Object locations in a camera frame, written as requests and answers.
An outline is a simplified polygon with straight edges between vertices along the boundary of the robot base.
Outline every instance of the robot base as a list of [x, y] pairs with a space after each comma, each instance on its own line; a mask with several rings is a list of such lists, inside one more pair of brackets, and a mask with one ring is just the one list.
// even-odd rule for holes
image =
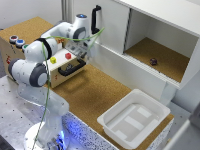
[[[26, 132], [25, 137], [24, 137], [24, 150], [32, 150], [33, 144], [34, 144], [34, 139], [37, 134], [39, 126], [40, 126], [40, 123], [37, 123]], [[66, 135], [64, 135], [64, 136], [65, 136], [65, 140], [64, 140], [65, 144], [64, 145], [65, 145], [65, 149], [66, 149], [69, 145], [70, 139], [69, 139], [69, 136], [68, 137]], [[34, 150], [49, 150], [49, 148], [48, 147], [41, 148], [38, 145], [38, 142], [36, 142]]]

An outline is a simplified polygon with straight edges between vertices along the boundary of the blue object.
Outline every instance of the blue object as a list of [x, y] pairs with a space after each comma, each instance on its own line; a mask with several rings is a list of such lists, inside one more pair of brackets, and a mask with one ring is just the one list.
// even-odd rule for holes
[[17, 40], [17, 43], [23, 43], [24, 40]]

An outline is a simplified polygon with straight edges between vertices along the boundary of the white wall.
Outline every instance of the white wall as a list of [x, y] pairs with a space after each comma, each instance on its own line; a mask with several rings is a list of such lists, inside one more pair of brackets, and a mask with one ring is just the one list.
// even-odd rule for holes
[[0, 0], [0, 28], [39, 16], [55, 24], [62, 19], [61, 0]]
[[200, 102], [200, 71], [183, 89], [177, 91], [173, 102], [189, 112], [195, 109]]

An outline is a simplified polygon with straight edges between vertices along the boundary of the plastic container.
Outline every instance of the plastic container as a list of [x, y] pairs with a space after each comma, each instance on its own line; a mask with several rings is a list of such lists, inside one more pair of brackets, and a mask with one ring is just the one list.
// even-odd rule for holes
[[136, 149], [169, 113], [169, 108], [135, 89], [97, 121], [119, 145], [125, 149]]

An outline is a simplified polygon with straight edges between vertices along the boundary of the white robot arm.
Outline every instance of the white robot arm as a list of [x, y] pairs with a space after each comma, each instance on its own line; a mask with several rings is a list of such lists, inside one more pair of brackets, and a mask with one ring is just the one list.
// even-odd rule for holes
[[[19, 96], [31, 103], [42, 106], [45, 105], [47, 98], [47, 89], [43, 87], [47, 81], [47, 70], [46, 66], [43, 64], [45, 57], [43, 55], [42, 42], [44, 43], [44, 51], [47, 59], [50, 59], [58, 51], [57, 41], [51, 36], [61, 36], [79, 40], [89, 37], [89, 21], [87, 16], [79, 14], [76, 16], [73, 24], [62, 22], [51, 28], [42, 34], [41, 38], [31, 43], [25, 49], [25, 60], [15, 59], [10, 62], [8, 70], [13, 79], [19, 84]], [[69, 42], [71, 42], [71, 45], [79, 45], [83, 43], [87, 44], [89, 41]], [[75, 55], [78, 57], [80, 53], [83, 53], [82, 49], [75, 51]], [[57, 136], [62, 132], [61, 116], [69, 111], [69, 104], [65, 99], [50, 91], [47, 110], [45, 123], [40, 129], [36, 142], [37, 148], [41, 150], [56, 149], [55, 147], [51, 148], [49, 143], [55, 141]], [[28, 150], [28, 147], [30, 148], [31, 145], [25, 145], [25, 149]]]

